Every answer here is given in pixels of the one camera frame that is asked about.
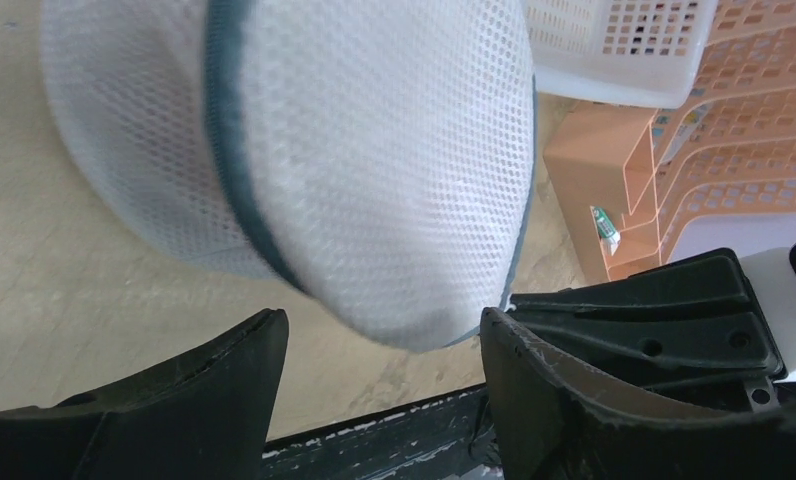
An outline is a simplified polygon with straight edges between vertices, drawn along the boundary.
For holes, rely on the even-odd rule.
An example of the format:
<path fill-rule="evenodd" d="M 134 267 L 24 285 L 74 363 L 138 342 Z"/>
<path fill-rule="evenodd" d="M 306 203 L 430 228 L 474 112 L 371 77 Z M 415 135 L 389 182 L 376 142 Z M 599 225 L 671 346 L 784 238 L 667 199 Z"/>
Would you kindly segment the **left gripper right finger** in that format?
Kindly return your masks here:
<path fill-rule="evenodd" d="M 504 312 L 482 314 L 492 419 L 508 479 L 796 479 L 796 401 L 732 413 L 611 376 Z"/>

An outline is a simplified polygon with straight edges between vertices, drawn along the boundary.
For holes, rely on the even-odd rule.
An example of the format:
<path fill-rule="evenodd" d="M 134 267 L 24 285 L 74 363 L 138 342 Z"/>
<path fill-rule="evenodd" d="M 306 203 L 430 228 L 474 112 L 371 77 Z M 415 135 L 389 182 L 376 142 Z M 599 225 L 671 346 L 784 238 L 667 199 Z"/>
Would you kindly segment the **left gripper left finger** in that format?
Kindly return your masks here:
<path fill-rule="evenodd" d="M 288 336 L 266 309 L 54 406 L 0 411 L 0 479 L 255 479 Z"/>

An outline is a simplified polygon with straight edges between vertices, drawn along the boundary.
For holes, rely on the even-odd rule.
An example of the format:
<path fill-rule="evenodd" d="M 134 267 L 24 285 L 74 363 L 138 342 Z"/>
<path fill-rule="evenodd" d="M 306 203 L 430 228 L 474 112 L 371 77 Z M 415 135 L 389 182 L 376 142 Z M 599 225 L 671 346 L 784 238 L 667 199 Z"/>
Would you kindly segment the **white mesh laundry bag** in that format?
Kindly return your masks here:
<path fill-rule="evenodd" d="M 429 351 L 508 304 L 535 170 L 519 1 L 45 1 L 49 106 L 153 247 Z"/>

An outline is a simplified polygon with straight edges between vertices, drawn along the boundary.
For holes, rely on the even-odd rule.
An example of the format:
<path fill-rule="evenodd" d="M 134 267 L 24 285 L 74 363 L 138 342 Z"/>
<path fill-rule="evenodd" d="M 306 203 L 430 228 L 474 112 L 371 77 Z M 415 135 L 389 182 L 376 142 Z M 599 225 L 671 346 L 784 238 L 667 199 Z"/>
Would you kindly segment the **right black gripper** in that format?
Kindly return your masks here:
<path fill-rule="evenodd" d="M 796 244 L 740 262 L 720 248 L 512 302 L 509 315 L 538 337 L 641 388 L 796 382 Z"/>

